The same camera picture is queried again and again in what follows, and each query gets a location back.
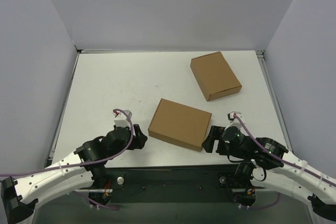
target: brown cardboard box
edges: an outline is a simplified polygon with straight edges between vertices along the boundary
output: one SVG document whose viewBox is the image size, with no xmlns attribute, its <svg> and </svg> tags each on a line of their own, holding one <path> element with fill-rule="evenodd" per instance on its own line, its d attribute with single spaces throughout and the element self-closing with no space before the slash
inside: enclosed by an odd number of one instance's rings
<svg viewBox="0 0 336 224">
<path fill-rule="evenodd" d="M 200 152 L 211 115 L 209 112 L 161 99 L 149 125 L 148 135 Z"/>
<path fill-rule="evenodd" d="M 207 101 L 238 93 L 242 88 L 221 52 L 194 58 L 190 67 Z"/>
</svg>

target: white wall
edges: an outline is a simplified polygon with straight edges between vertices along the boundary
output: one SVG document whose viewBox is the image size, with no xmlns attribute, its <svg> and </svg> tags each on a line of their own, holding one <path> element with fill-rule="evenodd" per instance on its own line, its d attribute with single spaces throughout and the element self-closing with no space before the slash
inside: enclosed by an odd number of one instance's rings
<svg viewBox="0 0 336 224">
<path fill-rule="evenodd" d="M 75 58 L 50 0 L 0 0 L 0 173 L 42 168 Z"/>
<path fill-rule="evenodd" d="M 336 177 L 336 0 L 293 0 L 265 58 L 294 152 Z"/>
<path fill-rule="evenodd" d="M 292 0 L 51 0 L 79 49 L 265 49 Z"/>
</svg>

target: white table surface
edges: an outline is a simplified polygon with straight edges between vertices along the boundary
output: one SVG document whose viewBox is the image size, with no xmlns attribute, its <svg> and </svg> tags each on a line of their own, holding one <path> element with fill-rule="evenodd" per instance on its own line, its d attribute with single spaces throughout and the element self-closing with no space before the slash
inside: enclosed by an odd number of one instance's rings
<svg viewBox="0 0 336 224">
<path fill-rule="evenodd" d="M 161 98 L 211 112 L 211 125 L 226 126 L 226 114 L 240 111 L 255 137 L 270 137 L 286 146 L 256 53 L 222 51 L 243 88 L 238 94 L 207 102 L 190 69 L 190 61 L 210 53 L 80 54 L 53 162 L 111 131 L 114 108 L 131 110 L 133 123 L 139 124 L 148 136 L 148 126 Z M 196 152 L 149 137 L 142 150 L 126 151 L 106 167 L 228 163 L 225 156 L 215 151 Z"/>
</svg>

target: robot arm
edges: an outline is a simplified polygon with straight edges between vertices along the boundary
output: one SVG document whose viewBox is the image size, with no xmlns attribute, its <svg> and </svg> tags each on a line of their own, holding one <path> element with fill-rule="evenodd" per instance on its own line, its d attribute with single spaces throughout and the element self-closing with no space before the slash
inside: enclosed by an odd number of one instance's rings
<svg viewBox="0 0 336 224">
<path fill-rule="evenodd" d="M 147 141 L 139 125 L 130 128 L 127 118 L 131 113 L 126 113 L 117 114 L 114 130 L 105 137 L 85 142 L 67 157 L 45 168 L 45 172 L 3 180 L 1 197 L 8 223 L 21 222 L 43 204 L 76 189 L 103 188 L 109 181 L 117 184 L 117 178 L 107 175 L 106 162 L 125 150 L 142 149 Z M 100 201 L 103 205 L 108 202 L 109 198 Z"/>
<path fill-rule="evenodd" d="M 239 162 L 237 179 L 250 179 L 254 186 L 269 188 L 307 205 L 312 204 L 317 215 L 336 221 L 336 179 L 309 166 L 275 140 L 254 138 L 244 125 L 241 113 L 232 112 L 228 114 L 228 119 L 230 123 L 226 128 L 212 126 L 204 146 L 209 147 L 213 139 L 218 139 L 217 153 L 240 158 L 240 161 L 234 161 Z M 241 133 L 241 127 L 247 136 Z"/>
</svg>

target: screw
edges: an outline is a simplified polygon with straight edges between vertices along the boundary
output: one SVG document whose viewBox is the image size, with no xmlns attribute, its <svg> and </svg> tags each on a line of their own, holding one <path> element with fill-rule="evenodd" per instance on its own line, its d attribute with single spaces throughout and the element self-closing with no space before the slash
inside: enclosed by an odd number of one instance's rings
<svg viewBox="0 0 336 224">
<path fill-rule="evenodd" d="M 118 177 L 117 178 L 117 183 L 118 183 L 118 185 L 122 185 L 122 184 L 124 184 L 124 178 L 123 177 Z"/>
<path fill-rule="evenodd" d="M 226 181 L 226 177 L 222 176 L 222 177 L 219 178 L 219 182 L 221 184 L 225 184 L 225 181 Z"/>
</svg>

